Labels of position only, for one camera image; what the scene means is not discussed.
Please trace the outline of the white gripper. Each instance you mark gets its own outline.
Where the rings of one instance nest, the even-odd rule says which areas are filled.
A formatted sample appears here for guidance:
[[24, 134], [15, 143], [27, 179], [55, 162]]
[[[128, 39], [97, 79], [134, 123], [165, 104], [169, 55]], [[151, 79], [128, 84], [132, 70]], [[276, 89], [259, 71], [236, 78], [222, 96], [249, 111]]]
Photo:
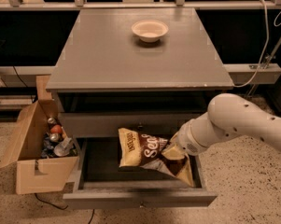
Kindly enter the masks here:
[[199, 155], [208, 149], [208, 146], [201, 140], [203, 134], [199, 122], [191, 119], [171, 137], [170, 145], [162, 151], [162, 155], [171, 161], [183, 160], [185, 158], [184, 150], [191, 156]]

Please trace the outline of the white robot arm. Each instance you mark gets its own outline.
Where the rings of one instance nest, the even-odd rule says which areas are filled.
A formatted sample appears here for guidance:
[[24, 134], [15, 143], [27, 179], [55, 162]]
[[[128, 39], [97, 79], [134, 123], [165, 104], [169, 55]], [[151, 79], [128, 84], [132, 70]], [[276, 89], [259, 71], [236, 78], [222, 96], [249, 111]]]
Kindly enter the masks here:
[[215, 96], [207, 111], [184, 123], [170, 144], [197, 156], [216, 143], [238, 136], [253, 137], [281, 152], [281, 118], [231, 93]]

